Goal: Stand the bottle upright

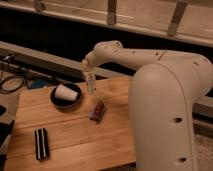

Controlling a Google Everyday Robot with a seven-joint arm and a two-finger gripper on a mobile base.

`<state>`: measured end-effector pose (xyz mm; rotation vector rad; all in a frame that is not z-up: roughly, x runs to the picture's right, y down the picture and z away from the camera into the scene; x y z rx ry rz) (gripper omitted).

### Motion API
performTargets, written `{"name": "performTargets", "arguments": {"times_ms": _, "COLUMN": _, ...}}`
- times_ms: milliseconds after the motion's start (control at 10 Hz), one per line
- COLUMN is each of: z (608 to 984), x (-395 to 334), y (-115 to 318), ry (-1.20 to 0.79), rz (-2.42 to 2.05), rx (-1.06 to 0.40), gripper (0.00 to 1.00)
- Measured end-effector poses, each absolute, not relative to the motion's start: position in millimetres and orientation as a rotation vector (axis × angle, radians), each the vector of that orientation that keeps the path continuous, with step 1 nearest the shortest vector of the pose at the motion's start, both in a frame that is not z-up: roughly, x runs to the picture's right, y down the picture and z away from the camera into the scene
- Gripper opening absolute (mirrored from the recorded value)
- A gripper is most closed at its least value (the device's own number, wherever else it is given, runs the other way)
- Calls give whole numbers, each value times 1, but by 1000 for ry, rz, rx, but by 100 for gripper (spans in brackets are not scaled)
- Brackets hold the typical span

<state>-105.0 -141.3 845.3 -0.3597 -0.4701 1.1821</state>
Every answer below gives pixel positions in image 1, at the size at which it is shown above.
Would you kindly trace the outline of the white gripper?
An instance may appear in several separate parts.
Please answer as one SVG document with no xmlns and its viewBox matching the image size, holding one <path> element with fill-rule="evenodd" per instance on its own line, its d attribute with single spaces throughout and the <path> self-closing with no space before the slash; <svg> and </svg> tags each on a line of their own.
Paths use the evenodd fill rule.
<svg viewBox="0 0 213 171">
<path fill-rule="evenodd" d="M 85 82 L 87 85 L 87 90 L 89 93 L 95 93 L 96 91 L 96 77 L 94 74 L 94 68 L 90 65 L 87 59 L 83 59 L 81 62 L 82 71 L 84 74 Z"/>
</svg>

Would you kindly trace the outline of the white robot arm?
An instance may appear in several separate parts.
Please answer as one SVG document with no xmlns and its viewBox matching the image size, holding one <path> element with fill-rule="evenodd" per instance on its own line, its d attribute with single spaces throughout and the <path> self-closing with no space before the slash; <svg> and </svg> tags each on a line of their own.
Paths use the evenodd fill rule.
<svg viewBox="0 0 213 171">
<path fill-rule="evenodd" d="M 196 53 L 99 42 L 82 60 L 89 92 L 94 68 L 107 62 L 135 71 L 128 104 L 137 170 L 198 171 L 192 112 L 213 88 L 213 63 Z"/>
</svg>

